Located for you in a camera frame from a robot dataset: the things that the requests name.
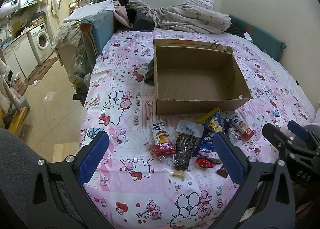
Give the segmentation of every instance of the front-loading washing machine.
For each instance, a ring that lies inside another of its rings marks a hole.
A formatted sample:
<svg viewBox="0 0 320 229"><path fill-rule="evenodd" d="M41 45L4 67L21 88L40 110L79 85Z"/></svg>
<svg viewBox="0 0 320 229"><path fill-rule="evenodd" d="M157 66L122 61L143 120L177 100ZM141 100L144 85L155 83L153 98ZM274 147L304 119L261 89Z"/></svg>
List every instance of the front-loading washing machine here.
<svg viewBox="0 0 320 229"><path fill-rule="evenodd" d="M41 65L51 54L52 46L49 40L47 27L45 24L41 24L30 30L27 33L30 46L38 61L38 65Z"/></svg>

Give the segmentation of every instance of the hello kitty print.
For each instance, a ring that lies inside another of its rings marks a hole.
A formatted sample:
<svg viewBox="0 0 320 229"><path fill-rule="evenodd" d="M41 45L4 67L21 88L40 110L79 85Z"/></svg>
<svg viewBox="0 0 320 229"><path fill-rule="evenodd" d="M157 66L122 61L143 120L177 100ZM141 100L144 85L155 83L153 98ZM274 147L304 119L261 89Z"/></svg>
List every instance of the hello kitty print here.
<svg viewBox="0 0 320 229"><path fill-rule="evenodd" d="M254 131L239 147L247 156L272 162L277 150L261 133L265 123L277 128L289 120L312 122L314 109L287 71L254 44L227 33L202 35L156 29L150 33L117 32L97 58L84 105L78 150L100 130L110 144L91 181L84 185L101 214L118 229L207 228L239 186L190 161L185 178L171 176L170 161L161 161L148 146L150 123L165 121L174 141L180 119L200 114L156 116L154 87L144 83L153 57L153 38L220 43L234 48L252 100L237 111Z"/></svg>

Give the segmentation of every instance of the blue textured pad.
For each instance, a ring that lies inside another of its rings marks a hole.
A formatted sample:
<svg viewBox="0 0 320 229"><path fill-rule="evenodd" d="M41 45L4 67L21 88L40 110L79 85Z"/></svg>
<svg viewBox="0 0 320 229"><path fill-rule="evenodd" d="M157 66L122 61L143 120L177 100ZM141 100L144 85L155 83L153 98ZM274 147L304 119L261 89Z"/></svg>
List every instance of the blue textured pad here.
<svg viewBox="0 0 320 229"><path fill-rule="evenodd" d="M242 186L244 183L243 167L219 134L213 139L214 147L233 183Z"/></svg>
<svg viewBox="0 0 320 229"><path fill-rule="evenodd" d="M104 132L79 165L78 182L80 185L83 185L91 180L108 147L109 136L106 132Z"/></svg>
<svg viewBox="0 0 320 229"><path fill-rule="evenodd" d="M308 132L295 121L288 122L288 130L303 141L307 141L309 139Z"/></svg>

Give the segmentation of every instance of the white patterned quilt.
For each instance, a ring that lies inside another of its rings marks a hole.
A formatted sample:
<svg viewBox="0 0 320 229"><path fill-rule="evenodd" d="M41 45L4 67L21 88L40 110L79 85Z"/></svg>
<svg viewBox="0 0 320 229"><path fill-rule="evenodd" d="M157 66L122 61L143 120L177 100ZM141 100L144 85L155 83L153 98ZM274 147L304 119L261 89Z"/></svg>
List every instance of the white patterned quilt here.
<svg viewBox="0 0 320 229"><path fill-rule="evenodd" d="M310 123L315 111L288 72L245 39L227 33L160 29L113 35L91 75L79 138L82 147L104 130L110 145L84 188L116 229L207 228L239 186L216 173L219 165L202 169L194 159L184 179L172 177L170 167L150 155L150 123L165 120L174 138L180 119L198 118L197 114L156 116L154 87L143 82L153 57L153 38L208 41L234 48L253 97L237 110L255 133L240 146L247 156L274 162L277 150L262 137L263 125L271 122L280 128L289 120Z"/></svg>

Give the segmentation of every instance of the washing machine door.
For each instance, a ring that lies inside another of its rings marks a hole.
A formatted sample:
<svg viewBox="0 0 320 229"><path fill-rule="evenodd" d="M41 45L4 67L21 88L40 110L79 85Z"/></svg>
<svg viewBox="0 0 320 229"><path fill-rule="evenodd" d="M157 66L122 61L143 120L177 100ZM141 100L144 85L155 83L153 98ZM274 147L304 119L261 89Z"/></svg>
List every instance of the washing machine door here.
<svg viewBox="0 0 320 229"><path fill-rule="evenodd" d="M49 37L47 32L45 31L40 32L37 36L36 43L38 48L40 48L41 50L46 49L49 45Z"/></svg>

